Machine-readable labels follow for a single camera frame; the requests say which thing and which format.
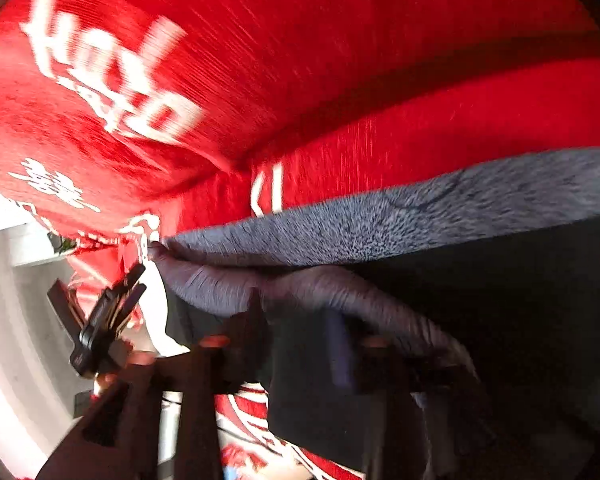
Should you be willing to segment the black pants with blue trim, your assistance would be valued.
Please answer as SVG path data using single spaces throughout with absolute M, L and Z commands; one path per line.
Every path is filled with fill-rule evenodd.
M 180 234 L 149 248 L 169 327 L 193 344 L 257 292 L 264 399 L 226 422 L 312 479 L 362 479 L 364 399 L 332 381 L 329 317 L 463 364 L 524 454 L 521 479 L 600 479 L 600 148 Z

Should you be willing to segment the red blanket with white characters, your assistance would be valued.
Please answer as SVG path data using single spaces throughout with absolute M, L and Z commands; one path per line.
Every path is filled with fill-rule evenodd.
M 222 417 L 264 399 L 260 295 L 183 344 L 152 244 L 579 148 L 600 148 L 591 0 L 0 0 L 0 194 L 75 240 L 102 291 L 139 262 L 159 284 L 156 356 L 41 477 L 156 478 L 165 411 L 175 478 L 303 471 Z

